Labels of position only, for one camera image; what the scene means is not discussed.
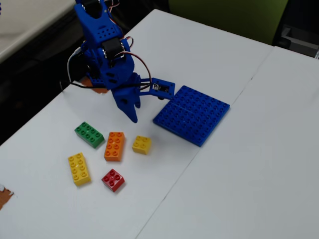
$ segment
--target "lego brick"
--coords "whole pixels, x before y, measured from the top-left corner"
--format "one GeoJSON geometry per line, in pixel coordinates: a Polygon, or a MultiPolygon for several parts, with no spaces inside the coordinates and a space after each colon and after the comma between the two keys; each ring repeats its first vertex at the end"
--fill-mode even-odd
{"type": "Polygon", "coordinates": [[[102,182],[115,192],[125,181],[124,178],[114,169],[102,178],[102,182]]]}
{"type": "Polygon", "coordinates": [[[152,141],[150,138],[137,136],[133,143],[132,149],[135,153],[141,153],[147,155],[149,153],[152,141]]]}
{"type": "Polygon", "coordinates": [[[183,86],[153,122],[201,147],[229,107],[229,104],[183,86]]]}
{"type": "Polygon", "coordinates": [[[124,141],[123,132],[110,132],[104,153],[106,161],[121,161],[124,141]]]}
{"type": "Polygon", "coordinates": [[[91,182],[85,158],[82,153],[75,154],[68,158],[73,182],[76,186],[81,186],[91,182]]]}
{"type": "Polygon", "coordinates": [[[74,131],[93,148],[104,141],[103,135],[86,122],[81,123],[74,131]]]}

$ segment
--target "orange object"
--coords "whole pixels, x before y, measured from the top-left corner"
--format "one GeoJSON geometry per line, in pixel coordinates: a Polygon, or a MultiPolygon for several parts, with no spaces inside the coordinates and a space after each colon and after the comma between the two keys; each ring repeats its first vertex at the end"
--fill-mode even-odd
{"type": "Polygon", "coordinates": [[[106,161],[121,161],[124,141],[123,132],[110,132],[104,153],[106,161]]]}
{"type": "Polygon", "coordinates": [[[9,201],[12,195],[13,193],[6,188],[4,188],[3,192],[0,191],[0,210],[4,206],[4,204],[9,201]]]}
{"type": "MultiPolygon", "coordinates": [[[[84,85],[84,86],[92,86],[92,83],[90,81],[89,78],[87,77],[84,77],[82,80],[81,80],[81,84],[84,85]]],[[[108,89],[99,89],[99,88],[95,88],[95,89],[92,89],[93,91],[95,91],[96,93],[107,93],[109,90],[108,89]]]]}

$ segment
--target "green lego brick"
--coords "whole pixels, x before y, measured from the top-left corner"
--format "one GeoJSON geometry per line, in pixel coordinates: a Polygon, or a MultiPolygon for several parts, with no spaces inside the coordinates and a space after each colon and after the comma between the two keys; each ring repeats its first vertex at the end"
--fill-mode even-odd
{"type": "Polygon", "coordinates": [[[81,123],[74,131],[93,148],[104,141],[103,135],[86,122],[81,123]]]}

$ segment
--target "red lego brick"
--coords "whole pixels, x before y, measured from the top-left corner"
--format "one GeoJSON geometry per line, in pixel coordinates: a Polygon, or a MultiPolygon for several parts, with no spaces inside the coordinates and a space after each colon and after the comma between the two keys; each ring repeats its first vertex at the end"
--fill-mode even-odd
{"type": "Polygon", "coordinates": [[[107,175],[102,178],[102,182],[113,192],[115,192],[125,181],[117,171],[111,169],[107,175]]]}

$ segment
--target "blue lego baseplate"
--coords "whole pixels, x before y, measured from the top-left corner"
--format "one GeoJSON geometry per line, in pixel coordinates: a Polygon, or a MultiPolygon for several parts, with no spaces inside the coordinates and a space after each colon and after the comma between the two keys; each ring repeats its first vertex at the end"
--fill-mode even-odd
{"type": "Polygon", "coordinates": [[[201,147],[229,107],[229,104],[183,86],[153,122],[201,147]]]}

